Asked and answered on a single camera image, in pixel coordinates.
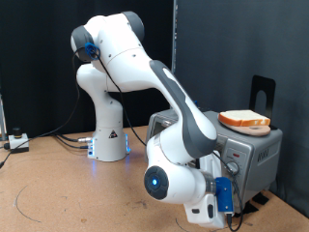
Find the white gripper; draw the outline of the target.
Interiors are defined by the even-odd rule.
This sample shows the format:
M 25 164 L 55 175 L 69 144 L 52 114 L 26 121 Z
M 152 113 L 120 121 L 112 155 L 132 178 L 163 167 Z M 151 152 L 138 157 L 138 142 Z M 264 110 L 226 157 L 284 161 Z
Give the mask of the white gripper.
M 197 173 L 201 174 L 202 196 L 195 203 L 184 204 L 187 220 L 190 223 L 199 224 L 207 228 L 223 228 L 225 216 L 221 211 L 221 199 L 224 189 L 221 173 L 221 161 L 218 152 L 199 159 L 200 168 Z

